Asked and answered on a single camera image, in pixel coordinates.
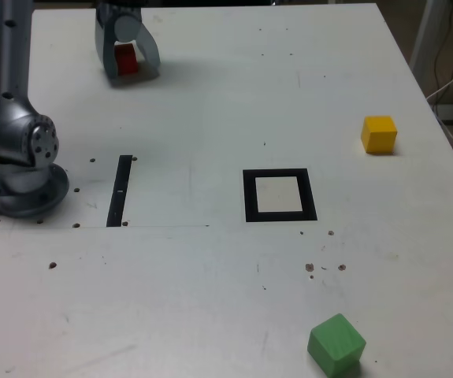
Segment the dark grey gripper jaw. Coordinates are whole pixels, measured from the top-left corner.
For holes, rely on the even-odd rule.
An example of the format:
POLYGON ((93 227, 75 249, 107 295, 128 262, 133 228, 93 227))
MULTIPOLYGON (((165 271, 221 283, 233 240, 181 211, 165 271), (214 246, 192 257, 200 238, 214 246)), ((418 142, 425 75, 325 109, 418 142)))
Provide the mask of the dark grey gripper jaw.
POLYGON ((117 9, 110 3, 99 3, 95 12, 95 47, 109 80, 117 78, 117 62, 114 53, 117 37, 114 25, 117 9))

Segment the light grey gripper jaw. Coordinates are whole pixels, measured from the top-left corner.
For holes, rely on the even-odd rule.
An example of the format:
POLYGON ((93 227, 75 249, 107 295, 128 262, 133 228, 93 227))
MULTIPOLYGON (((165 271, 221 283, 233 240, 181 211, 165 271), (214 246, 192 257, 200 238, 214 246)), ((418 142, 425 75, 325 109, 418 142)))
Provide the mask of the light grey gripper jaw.
POLYGON ((117 62, 118 76, 127 76, 139 72, 137 53, 143 57, 143 62, 153 72, 159 70, 161 64, 157 43, 143 24, 140 9, 123 13, 116 19, 114 31, 117 37, 114 53, 117 62))

